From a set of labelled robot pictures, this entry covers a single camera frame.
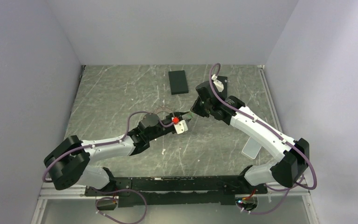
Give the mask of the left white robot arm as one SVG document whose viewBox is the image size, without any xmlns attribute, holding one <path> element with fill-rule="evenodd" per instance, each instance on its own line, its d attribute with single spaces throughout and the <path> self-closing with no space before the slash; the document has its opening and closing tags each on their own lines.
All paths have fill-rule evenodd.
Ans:
<svg viewBox="0 0 358 224">
<path fill-rule="evenodd" d="M 115 177 L 108 168 L 96 167 L 96 162 L 140 154 L 159 137 L 188 131 L 188 122 L 193 116 L 191 112 L 172 112 L 160 119 L 155 113 L 143 114 L 135 128 L 130 129 L 127 124 L 125 133 L 118 137 L 102 140 L 81 140 L 76 135 L 67 137 L 45 157 L 43 182 L 53 183 L 56 190 L 73 185 L 93 187 L 103 196 L 109 196 L 116 187 Z"/>
</svg>

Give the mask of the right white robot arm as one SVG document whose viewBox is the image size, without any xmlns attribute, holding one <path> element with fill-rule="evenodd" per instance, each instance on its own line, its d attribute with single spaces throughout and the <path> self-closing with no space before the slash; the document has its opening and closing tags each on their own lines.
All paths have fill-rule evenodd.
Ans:
<svg viewBox="0 0 358 224">
<path fill-rule="evenodd" d="M 235 96 L 221 99 L 213 84 L 205 81 L 196 87 L 197 100 L 191 111 L 202 117 L 212 116 L 254 139 L 273 157 L 273 162 L 249 166 L 243 170 L 238 181 L 239 190 L 251 193 L 257 185 L 277 182 L 292 188 L 307 169 L 304 157 L 309 156 L 309 143 L 278 132 L 255 115 L 244 102 Z"/>
</svg>

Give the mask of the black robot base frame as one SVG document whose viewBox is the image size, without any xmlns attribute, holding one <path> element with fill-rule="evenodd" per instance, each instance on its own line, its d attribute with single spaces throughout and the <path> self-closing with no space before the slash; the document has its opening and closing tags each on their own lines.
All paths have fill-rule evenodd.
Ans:
<svg viewBox="0 0 358 224">
<path fill-rule="evenodd" d="M 241 196 L 264 195 L 263 184 L 251 186 L 238 175 L 117 177 L 116 184 L 100 191 L 91 187 L 85 196 L 116 196 L 118 207 L 219 203 L 234 205 Z"/>
</svg>

